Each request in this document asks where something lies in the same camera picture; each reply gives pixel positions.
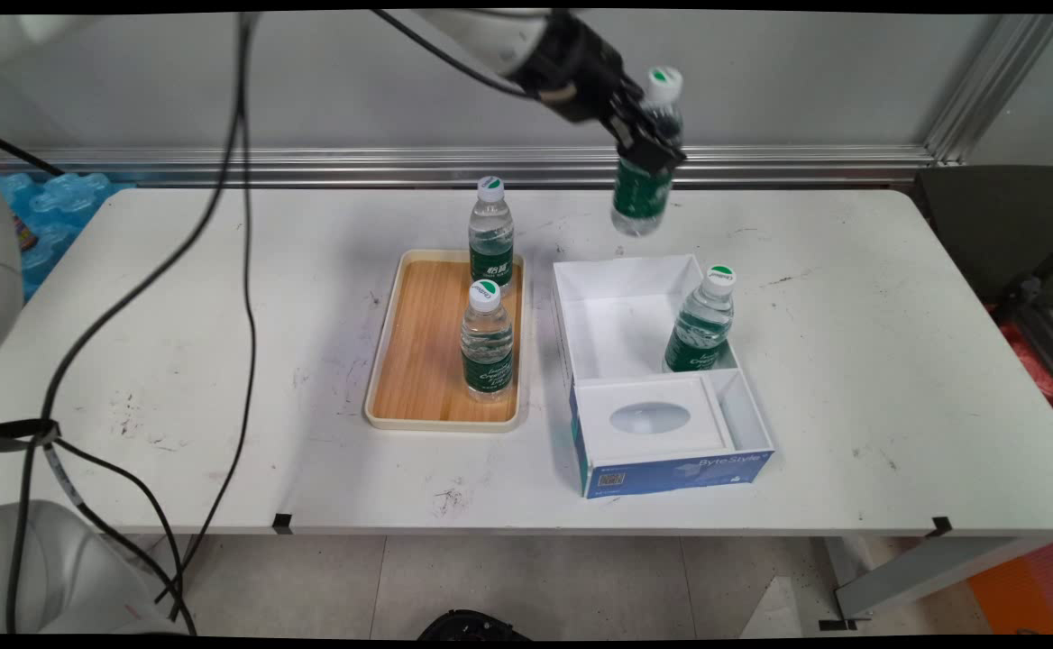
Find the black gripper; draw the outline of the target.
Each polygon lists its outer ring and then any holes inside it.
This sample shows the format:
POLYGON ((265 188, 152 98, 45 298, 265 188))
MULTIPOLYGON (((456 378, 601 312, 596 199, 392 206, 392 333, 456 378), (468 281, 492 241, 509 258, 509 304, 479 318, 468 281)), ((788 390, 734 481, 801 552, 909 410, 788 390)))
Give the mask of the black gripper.
POLYGON ((568 123, 621 123, 618 156, 657 177, 687 160, 678 105, 639 106, 642 90, 617 50, 572 13, 547 14, 524 60, 524 91, 568 123))

